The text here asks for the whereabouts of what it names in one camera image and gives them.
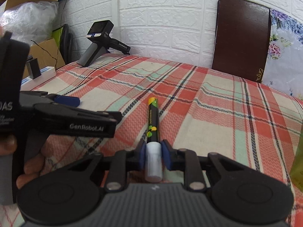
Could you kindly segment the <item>person's left hand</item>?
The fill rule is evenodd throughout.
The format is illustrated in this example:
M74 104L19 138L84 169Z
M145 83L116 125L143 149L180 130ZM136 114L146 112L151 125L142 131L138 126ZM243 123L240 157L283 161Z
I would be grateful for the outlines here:
M17 141L14 136L1 139L1 156L13 154L17 149ZM20 175L16 180L16 186L21 189L25 184L39 177L40 171L45 164L46 153L42 152L35 157L29 159L24 164L24 174Z

